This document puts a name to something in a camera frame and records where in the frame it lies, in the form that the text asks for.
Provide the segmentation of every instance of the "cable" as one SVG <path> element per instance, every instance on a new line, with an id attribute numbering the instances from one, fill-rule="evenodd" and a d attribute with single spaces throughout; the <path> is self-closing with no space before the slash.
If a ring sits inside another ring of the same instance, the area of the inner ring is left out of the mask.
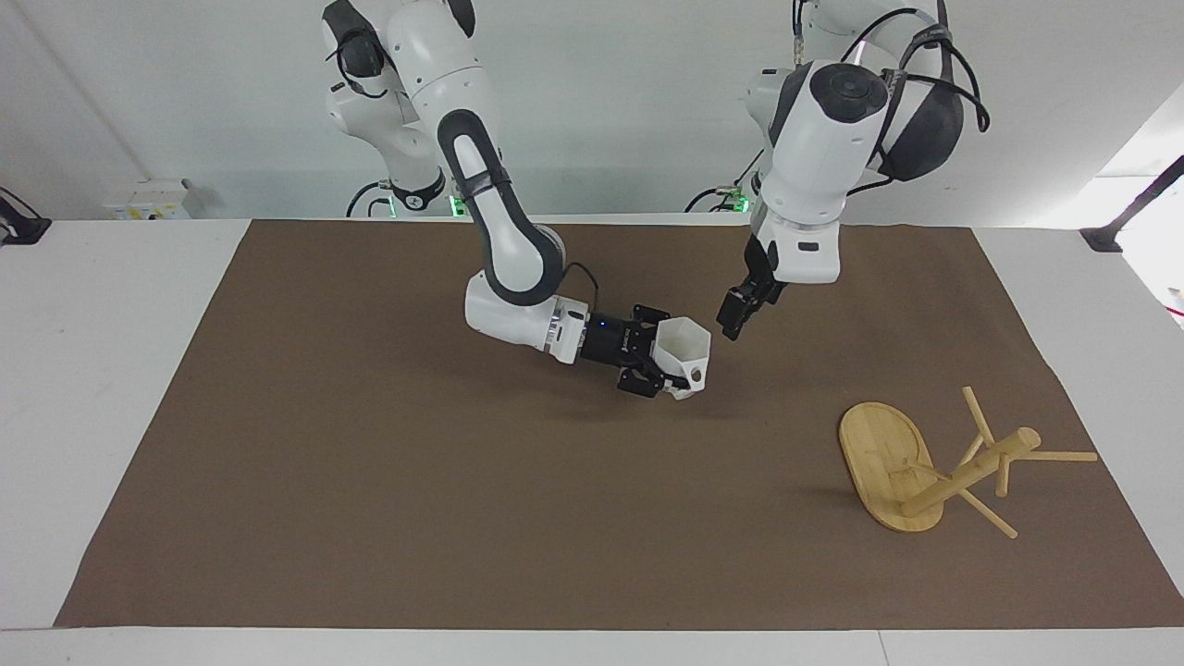
<path id="1" fill-rule="evenodd" d="M 20 205 L 25 206 L 25 209 L 27 209 L 27 210 L 28 210 L 28 212 L 33 213 L 33 217 L 34 217 L 34 218 L 37 218 L 37 219 L 41 219 L 41 213 L 37 212 L 37 209 L 34 209 L 33 206 L 28 205 L 28 204 L 27 204 L 27 203 L 25 201 L 25 199 L 21 199 L 20 197 L 18 197 L 18 196 L 17 196 L 17 193 L 15 193 L 15 192 L 13 192 L 12 190 L 8 190 L 7 187 L 0 187 L 0 192 L 4 192 L 5 194 L 8 194 L 9 197 L 12 197 L 12 199 L 13 199 L 14 201 L 17 201 L 18 204 L 20 204 Z"/>
<path id="2" fill-rule="evenodd" d="M 850 197 L 852 194 L 858 194 L 860 192 L 867 192 L 868 190 L 875 190 L 876 187 L 883 187 L 884 185 L 892 185 L 893 182 L 896 182 L 896 179 L 889 175 L 889 177 L 887 177 L 886 179 L 883 179 L 883 180 L 881 180 L 879 182 L 869 182 L 867 185 L 861 185 L 861 186 L 856 187 L 855 190 L 851 190 L 850 192 L 848 192 L 847 196 Z"/>
<path id="3" fill-rule="evenodd" d="M 358 193 L 354 194 L 353 200 L 349 201 L 349 207 L 346 209 L 346 217 L 354 217 L 354 206 L 358 205 L 358 201 L 360 201 L 362 197 L 365 197 L 366 193 L 369 192 L 371 190 L 378 190 L 381 186 L 382 181 L 375 180 L 374 182 L 371 182 L 369 185 L 359 190 Z"/>
<path id="4" fill-rule="evenodd" d="M 568 263 L 567 268 L 564 269 L 564 277 L 559 281 L 559 283 L 562 284 L 564 280 L 567 280 L 567 274 L 572 271 L 572 268 L 578 268 L 578 269 L 583 270 L 584 275 L 587 275 L 588 280 L 592 281 L 592 310 L 591 312 L 597 312 L 597 309 L 598 309 L 597 306 L 600 305 L 600 282 L 597 281 L 596 275 L 592 275 L 592 271 L 588 270 L 588 267 L 581 264 L 580 262 L 571 262 L 571 263 Z"/>
<path id="5" fill-rule="evenodd" d="M 847 52 L 843 53 L 843 57 L 839 58 L 838 62 L 845 63 L 847 59 L 851 57 L 851 53 L 855 52 L 855 49 L 858 47 L 860 43 L 863 41 L 864 39 L 867 39 L 869 34 L 871 34 L 873 32 L 875 32 L 875 30 L 877 27 L 884 25 L 886 23 L 890 21 L 892 19 L 895 19 L 896 17 L 901 17 L 901 15 L 905 15 L 905 14 L 916 14 L 916 13 L 919 13 L 916 8 L 914 8 L 914 7 L 905 7 L 905 8 L 901 8 L 901 9 L 893 9 L 892 12 L 888 12 L 887 14 L 880 17 L 879 19 L 876 19 L 875 21 L 873 21 L 871 25 L 869 25 L 867 28 L 864 28 L 863 32 L 860 33 L 858 37 L 855 38 L 855 41 L 851 43 L 851 45 L 847 49 Z"/>
<path id="6" fill-rule="evenodd" d="M 712 194 L 715 194 L 715 190 L 716 190 L 715 187 L 712 187 L 710 190 L 703 190 L 702 192 L 696 194 L 695 198 L 691 199 L 689 204 L 687 204 L 687 207 L 682 212 L 689 213 L 695 207 L 695 204 L 702 201 L 703 199 L 710 197 Z"/>
<path id="7" fill-rule="evenodd" d="M 946 53 L 953 56 L 958 60 L 958 64 L 961 65 L 963 71 L 966 72 L 966 78 L 970 79 L 970 89 L 972 92 L 967 92 L 964 88 L 958 87 L 958 84 L 951 81 L 938 79 L 933 77 L 914 75 L 908 72 L 905 72 L 905 76 L 909 81 L 924 81 L 934 84 L 938 84 L 937 82 L 940 81 L 941 85 L 947 85 L 952 88 L 954 92 L 961 95 L 966 100 L 970 100 L 970 102 L 974 104 L 974 108 L 978 113 L 978 130 L 986 132 L 987 129 L 991 128 L 991 114 L 986 110 L 986 105 L 983 104 L 983 90 L 978 87 L 978 76 L 974 73 L 974 68 L 970 65 L 970 60 L 966 59 L 966 56 L 963 56 L 963 52 L 959 51 L 958 47 L 954 46 L 953 43 L 950 41 L 948 39 L 942 39 L 938 41 L 938 44 L 940 44 L 941 49 Z M 916 51 L 914 50 L 907 57 L 902 58 L 899 69 L 903 70 L 905 68 L 907 68 L 909 60 L 912 60 L 915 53 Z"/>
<path id="8" fill-rule="evenodd" d="M 740 174 L 740 178 L 736 178 L 735 180 L 732 181 L 732 186 L 735 187 L 736 185 L 740 185 L 740 181 L 744 180 L 744 177 L 748 175 L 748 172 L 752 171 L 752 167 L 757 166 L 757 162 L 760 161 L 760 158 L 762 158 L 764 155 L 765 155 L 765 149 L 761 148 L 760 152 L 757 153 L 757 156 L 752 159 L 752 162 L 748 165 L 748 168 L 744 169 L 744 173 Z"/>
<path id="9" fill-rule="evenodd" d="M 374 217 L 374 204 L 386 204 L 392 206 L 391 199 L 374 199 L 368 206 L 366 206 L 366 217 Z"/>
<path id="10" fill-rule="evenodd" d="M 991 113 L 986 110 L 986 105 L 984 105 L 983 101 L 978 98 L 978 95 L 973 95 L 957 83 L 950 83 L 942 78 L 933 78 L 932 76 L 922 76 L 919 73 L 906 73 L 905 76 L 908 81 L 922 81 L 925 83 L 932 83 L 933 85 L 942 85 L 953 90 L 958 95 L 961 95 L 971 104 L 974 104 L 974 109 L 978 111 L 978 130 L 986 132 L 987 129 L 991 129 Z"/>
<path id="11" fill-rule="evenodd" d="M 802 25 L 802 9 L 805 7 L 805 0 L 793 0 L 790 5 L 790 12 L 793 13 L 793 37 L 802 37 L 804 33 Z"/>

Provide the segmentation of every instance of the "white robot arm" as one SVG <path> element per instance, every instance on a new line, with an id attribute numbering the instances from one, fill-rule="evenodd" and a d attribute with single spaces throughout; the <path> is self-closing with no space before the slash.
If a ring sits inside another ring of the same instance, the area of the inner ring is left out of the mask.
<path id="1" fill-rule="evenodd" d="M 765 134 L 753 177 L 760 203 L 745 249 L 748 277 L 725 297 L 716 321 L 735 340 L 764 303 L 789 283 L 824 284 L 839 275 L 839 216 L 866 168 L 873 185 L 920 178 L 953 153 L 963 98 L 982 132 L 990 116 L 978 81 L 953 45 L 945 0 L 803 0 L 794 32 L 812 62 L 771 69 L 753 79 L 746 105 Z M 845 62 L 860 41 L 887 51 L 897 66 L 880 73 Z M 954 83 L 953 60 L 973 92 Z"/>
<path id="2" fill-rule="evenodd" d="M 527 218 L 502 165 L 489 77 L 469 40 L 469 0 L 336 0 L 323 20 L 345 78 L 329 94 L 330 115 L 379 149 L 392 185 L 427 201 L 420 194 L 444 188 L 433 171 L 438 147 L 481 230 L 484 270 L 469 281 L 469 326 L 566 364 L 614 365 L 618 388 L 632 393 L 681 399 L 706 386 L 710 334 L 689 319 L 637 306 L 623 320 L 556 295 L 565 249 Z"/>

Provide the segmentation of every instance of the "black clamp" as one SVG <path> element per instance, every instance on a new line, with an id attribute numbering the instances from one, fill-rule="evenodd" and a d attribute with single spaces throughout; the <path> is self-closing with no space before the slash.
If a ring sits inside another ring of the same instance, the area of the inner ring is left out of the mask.
<path id="1" fill-rule="evenodd" d="M 617 388 L 628 393 L 652 398 L 667 383 L 689 390 L 686 377 L 667 374 L 654 360 L 658 324 L 668 319 L 670 313 L 642 305 L 633 306 L 633 318 L 629 321 L 594 312 L 588 316 L 580 358 L 619 367 Z"/>
<path id="2" fill-rule="evenodd" d="M 776 242 L 770 245 L 772 260 L 777 257 Z M 760 241 L 755 236 L 748 237 L 748 244 L 744 250 L 744 261 L 748 265 L 748 277 L 744 284 L 733 287 L 723 297 L 720 313 L 715 321 L 723 327 L 723 335 L 733 342 L 740 338 L 740 331 L 748 319 L 760 310 L 761 306 L 768 303 L 776 306 L 781 297 L 781 290 L 787 282 L 778 282 L 773 277 L 773 263 L 765 249 L 760 246 Z"/>

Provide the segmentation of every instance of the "black cable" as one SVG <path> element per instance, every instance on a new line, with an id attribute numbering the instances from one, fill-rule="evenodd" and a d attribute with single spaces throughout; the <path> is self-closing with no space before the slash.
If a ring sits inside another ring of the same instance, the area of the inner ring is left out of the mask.
<path id="1" fill-rule="evenodd" d="M 349 207 L 346 209 L 346 217 L 354 217 L 354 206 L 358 205 L 358 201 L 360 201 L 362 197 L 365 197 L 366 193 L 369 192 L 371 190 L 378 190 L 381 186 L 382 181 L 375 180 L 374 182 L 371 182 L 369 185 L 359 190 L 358 193 L 354 194 L 353 200 L 349 201 Z"/>
<path id="2" fill-rule="evenodd" d="M 740 185 L 740 181 L 744 180 L 744 177 L 748 175 L 748 172 L 752 171 L 752 167 L 757 166 L 757 162 L 760 161 L 760 158 L 764 155 L 765 155 L 765 149 L 761 148 L 760 152 L 757 153 L 757 156 L 752 159 L 752 162 L 748 165 L 748 168 L 744 169 L 744 173 L 740 174 L 740 178 L 732 181 L 732 186 L 734 187 L 736 185 Z"/>
<path id="3" fill-rule="evenodd" d="M 802 37 L 804 27 L 802 25 L 802 9 L 805 8 L 805 0 L 793 0 L 790 11 L 793 13 L 793 37 Z"/>
<path id="4" fill-rule="evenodd" d="M 900 15 L 903 15 L 903 14 L 915 14 L 915 13 L 918 13 L 916 8 L 914 8 L 914 7 L 905 7 L 905 8 L 901 8 L 901 9 L 893 9 L 892 12 L 888 12 L 887 14 L 880 17 L 879 19 L 876 19 L 875 21 L 873 21 L 871 25 L 869 25 L 867 28 L 864 28 L 864 31 L 858 37 L 855 38 L 855 41 L 851 43 L 851 46 L 848 47 L 847 52 L 843 53 L 843 57 L 839 58 L 838 60 L 841 63 L 845 63 L 847 59 L 851 57 L 851 53 L 855 52 L 855 49 L 857 49 L 860 46 L 860 43 L 863 41 L 864 39 L 867 39 L 868 36 L 871 34 L 877 27 L 880 27 L 883 24 L 890 21 L 892 19 L 895 19 L 896 17 L 900 17 Z"/>
<path id="5" fill-rule="evenodd" d="M 971 104 L 974 104 L 974 110 L 978 111 L 978 130 L 986 132 L 991 128 L 991 113 L 986 110 L 986 105 L 984 105 L 983 101 L 978 98 L 978 95 L 973 95 L 957 83 L 950 83 L 942 78 L 933 78 L 932 76 L 924 76 L 919 73 L 906 73 L 905 76 L 908 81 L 922 81 L 925 83 L 932 83 L 933 85 L 942 85 L 953 90 L 958 95 L 961 95 Z"/>
<path id="6" fill-rule="evenodd" d="M 37 209 L 34 209 L 33 206 L 28 205 L 25 201 L 25 199 L 21 199 L 20 197 L 18 197 L 17 193 L 13 192 L 12 190 L 8 190 L 7 187 L 0 187 L 0 192 L 4 192 L 5 194 L 8 194 L 8 197 L 11 197 L 14 201 L 17 201 L 18 204 L 25 206 L 25 209 L 28 210 L 28 212 L 33 213 L 34 218 L 41 219 L 41 213 L 37 212 Z"/>
<path id="7" fill-rule="evenodd" d="M 886 179 L 881 180 L 880 182 L 869 182 L 867 185 L 861 185 L 861 186 L 856 187 L 855 190 L 851 190 L 850 192 L 848 192 L 847 196 L 850 197 L 852 194 L 858 194 L 860 192 L 867 192 L 868 190 L 875 190 L 876 187 L 883 187 L 884 185 L 892 185 L 893 182 L 896 182 L 896 179 L 889 175 Z"/>
<path id="8" fill-rule="evenodd" d="M 568 263 L 567 268 L 564 269 L 564 277 L 559 281 L 559 283 L 562 284 L 564 280 L 567 280 L 567 274 L 572 271 L 572 268 L 583 270 L 584 275 L 587 275 L 588 280 L 592 281 L 592 312 L 597 312 L 597 306 L 600 305 L 600 282 L 597 281 L 596 275 L 592 275 L 588 267 L 581 264 L 580 262 Z"/>
<path id="9" fill-rule="evenodd" d="M 714 193 L 715 193 L 715 187 L 712 187 L 710 190 L 703 190 L 702 192 L 696 194 L 695 198 L 691 199 L 689 204 L 687 204 L 687 207 L 682 212 L 689 213 L 695 207 L 695 204 L 702 201 L 703 199 L 710 197 Z"/>
<path id="10" fill-rule="evenodd" d="M 374 217 L 374 204 L 386 204 L 391 205 L 391 199 L 374 199 L 371 201 L 369 206 L 366 206 L 366 217 Z"/>

